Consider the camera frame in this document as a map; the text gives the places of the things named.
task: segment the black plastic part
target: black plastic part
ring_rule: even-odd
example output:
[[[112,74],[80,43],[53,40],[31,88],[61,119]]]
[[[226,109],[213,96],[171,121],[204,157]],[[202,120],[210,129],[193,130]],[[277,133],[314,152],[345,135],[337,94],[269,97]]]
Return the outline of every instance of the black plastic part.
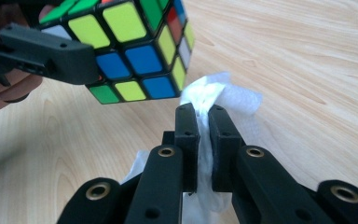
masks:
[[[175,144],[175,132],[173,131],[165,131],[162,134],[162,145],[174,145]]]
[[[92,46],[12,23],[0,30],[0,78],[13,68],[84,85],[98,80]]]
[[[125,223],[181,223],[182,172],[180,148],[173,145],[155,147],[147,160]]]
[[[192,104],[180,105],[175,113],[174,144],[184,157],[184,192],[197,191],[200,133]]]
[[[107,194],[101,199],[90,200],[87,197],[88,195],[91,195],[98,198],[97,196],[102,196],[105,190],[108,190]],[[119,193],[120,185],[115,180],[96,178],[86,182],[65,206],[60,219],[58,220],[58,224],[111,223]]]
[[[120,186],[120,196],[118,198],[111,224],[122,224],[126,220],[133,195],[135,194],[136,188],[138,188],[141,176],[142,174],[139,174]]]
[[[336,223],[358,223],[358,188],[339,181],[328,180],[319,185],[317,203]]]
[[[213,151],[212,189],[232,192],[230,166],[244,141],[222,106],[214,105],[210,109],[209,129]]]
[[[14,103],[18,103],[18,102],[21,102],[23,100],[25,100],[27,97],[28,97],[29,93],[28,94],[25,94],[24,96],[18,98],[18,99],[15,99],[15,100],[10,100],[10,101],[5,101],[6,103],[9,103],[9,104],[14,104]]]
[[[333,223],[264,148],[243,147],[236,168],[261,214],[261,223]]]
[[[241,224],[259,224],[261,214],[257,209],[252,195],[243,183],[238,169],[232,169],[231,179],[233,187],[231,203],[238,221]]]

